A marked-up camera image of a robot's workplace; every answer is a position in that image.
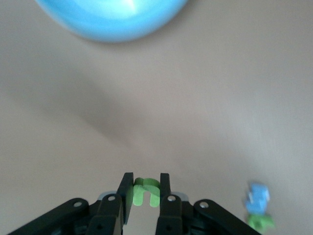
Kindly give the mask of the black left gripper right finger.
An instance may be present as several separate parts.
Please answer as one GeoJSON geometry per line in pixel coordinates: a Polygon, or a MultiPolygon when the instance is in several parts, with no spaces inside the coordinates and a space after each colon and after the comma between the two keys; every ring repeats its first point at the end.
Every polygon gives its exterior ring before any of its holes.
{"type": "Polygon", "coordinates": [[[259,233],[216,202],[193,205],[171,192],[170,176],[160,174],[160,214],[157,235],[258,235],[259,233]]]}

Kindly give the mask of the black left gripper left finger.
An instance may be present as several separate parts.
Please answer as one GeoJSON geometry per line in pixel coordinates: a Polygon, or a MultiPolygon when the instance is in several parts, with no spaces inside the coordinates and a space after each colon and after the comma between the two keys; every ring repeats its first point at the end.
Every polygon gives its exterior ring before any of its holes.
{"type": "Polygon", "coordinates": [[[125,173],[117,192],[89,204],[73,198],[12,231],[11,235],[121,235],[133,202],[134,174],[125,173]]]}

